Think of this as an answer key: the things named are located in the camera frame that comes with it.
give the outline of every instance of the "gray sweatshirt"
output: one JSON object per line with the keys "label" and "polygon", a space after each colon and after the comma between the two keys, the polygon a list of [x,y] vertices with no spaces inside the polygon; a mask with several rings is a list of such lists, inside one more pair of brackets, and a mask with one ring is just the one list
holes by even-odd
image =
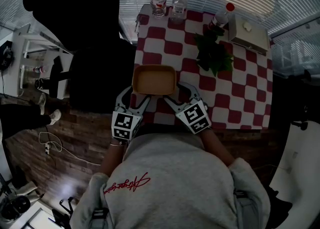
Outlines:
{"label": "gray sweatshirt", "polygon": [[[92,219],[101,208],[104,218]],[[228,168],[195,135],[148,134],[130,143],[110,178],[93,175],[70,225],[264,229],[269,214],[268,195],[243,159]]]}

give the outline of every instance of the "sneaker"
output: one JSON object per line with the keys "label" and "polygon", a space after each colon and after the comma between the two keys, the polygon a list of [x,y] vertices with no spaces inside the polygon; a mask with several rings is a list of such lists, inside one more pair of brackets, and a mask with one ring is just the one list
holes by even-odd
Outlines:
{"label": "sneaker", "polygon": [[38,105],[40,107],[40,114],[44,115],[45,114],[45,105],[47,102],[47,95],[46,93],[42,93],[38,102]]}
{"label": "sneaker", "polygon": [[61,118],[61,111],[59,109],[55,110],[53,113],[49,115],[51,119],[51,123],[49,125],[55,124]]}

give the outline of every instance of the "pants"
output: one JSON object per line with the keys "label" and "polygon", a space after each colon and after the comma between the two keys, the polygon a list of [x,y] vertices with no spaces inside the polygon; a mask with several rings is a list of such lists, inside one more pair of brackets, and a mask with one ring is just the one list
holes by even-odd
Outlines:
{"label": "pants", "polygon": [[40,115],[38,105],[0,105],[2,139],[7,139],[22,130],[34,130],[51,123],[49,115]]}

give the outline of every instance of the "person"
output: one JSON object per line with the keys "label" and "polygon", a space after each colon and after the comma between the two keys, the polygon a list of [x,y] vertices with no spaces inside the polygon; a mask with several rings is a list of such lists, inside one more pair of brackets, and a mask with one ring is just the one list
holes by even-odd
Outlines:
{"label": "person", "polygon": [[34,130],[55,124],[61,118],[61,111],[45,114],[47,96],[42,93],[37,105],[2,104],[0,105],[0,134],[5,140],[22,130]]}
{"label": "person", "polygon": [[72,229],[266,227],[266,190],[213,130],[149,133],[125,153],[123,146],[111,140],[74,210]]}

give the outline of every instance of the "power strip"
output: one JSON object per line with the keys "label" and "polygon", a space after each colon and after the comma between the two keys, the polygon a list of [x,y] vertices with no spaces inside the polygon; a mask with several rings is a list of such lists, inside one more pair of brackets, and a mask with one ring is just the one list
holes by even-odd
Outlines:
{"label": "power strip", "polygon": [[50,150],[50,144],[49,144],[49,143],[46,143],[46,144],[45,144],[45,154],[46,154],[46,155],[49,155],[49,150]]}

